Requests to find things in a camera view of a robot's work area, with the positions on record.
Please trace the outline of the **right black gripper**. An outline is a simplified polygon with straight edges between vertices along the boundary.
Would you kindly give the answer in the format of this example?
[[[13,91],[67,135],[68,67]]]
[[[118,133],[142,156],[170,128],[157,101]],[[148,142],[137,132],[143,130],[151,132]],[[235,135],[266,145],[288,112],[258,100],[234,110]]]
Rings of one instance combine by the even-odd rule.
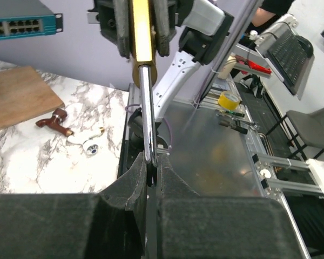
[[[103,37],[117,43],[119,54],[130,58],[130,43],[133,41],[133,18],[131,17],[132,1],[94,1],[94,8],[88,10],[94,22],[100,25]],[[176,30],[175,13],[176,1],[148,1],[152,12],[152,26],[155,31],[154,42],[161,57],[170,54],[169,42],[174,37]]]

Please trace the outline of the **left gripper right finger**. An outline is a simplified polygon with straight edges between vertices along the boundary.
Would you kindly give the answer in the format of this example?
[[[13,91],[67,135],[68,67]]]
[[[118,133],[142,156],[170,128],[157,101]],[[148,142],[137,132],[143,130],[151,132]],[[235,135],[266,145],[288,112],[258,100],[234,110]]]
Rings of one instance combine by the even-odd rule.
[[[264,197],[201,196],[158,162],[157,258],[305,258],[283,205]]]

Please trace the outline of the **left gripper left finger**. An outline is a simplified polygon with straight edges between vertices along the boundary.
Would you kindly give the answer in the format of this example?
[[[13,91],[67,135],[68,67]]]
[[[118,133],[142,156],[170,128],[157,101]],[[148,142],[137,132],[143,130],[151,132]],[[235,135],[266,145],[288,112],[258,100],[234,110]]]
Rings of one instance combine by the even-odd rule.
[[[99,193],[0,194],[0,258],[141,258],[146,162]]]

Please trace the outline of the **long shackle brass padlock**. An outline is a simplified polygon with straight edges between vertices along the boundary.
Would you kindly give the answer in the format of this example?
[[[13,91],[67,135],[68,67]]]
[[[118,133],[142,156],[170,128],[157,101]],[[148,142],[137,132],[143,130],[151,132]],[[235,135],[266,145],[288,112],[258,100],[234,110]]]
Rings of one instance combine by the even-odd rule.
[[[157,141],[152,96],[154,51],[148,1],[132,1],[130,14],[133,18],[132,54],[136,62],[141,95],[145,159],[148,164],[156,167]]]

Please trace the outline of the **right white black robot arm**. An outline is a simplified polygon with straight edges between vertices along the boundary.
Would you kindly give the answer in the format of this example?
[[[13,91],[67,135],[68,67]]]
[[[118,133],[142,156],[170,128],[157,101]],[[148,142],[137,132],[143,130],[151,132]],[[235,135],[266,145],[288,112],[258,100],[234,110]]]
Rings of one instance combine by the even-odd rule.
[[[148,141],[188,78],[219,52],[233,16],[210,1],[94,1],[89,22],[121,57],[132,61],[135,85],[149,94],[129,120],[132,136]]]

